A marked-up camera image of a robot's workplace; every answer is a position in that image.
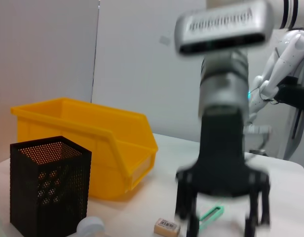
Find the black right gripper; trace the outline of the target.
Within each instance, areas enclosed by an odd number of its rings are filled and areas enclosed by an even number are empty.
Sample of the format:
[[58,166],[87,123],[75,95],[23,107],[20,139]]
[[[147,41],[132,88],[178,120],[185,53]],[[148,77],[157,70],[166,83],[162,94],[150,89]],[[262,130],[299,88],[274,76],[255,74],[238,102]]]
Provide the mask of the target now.
[[240,109],[209,109],[202,116],[198,158],[176,173],[175,216],[187,221],[187,237],[198,236],[198,193],[212,197],[249,194],[250,213],[245,219],[244,236],[254,237],[258,226],[270,227],[269,175],[246,164],[242,132]]

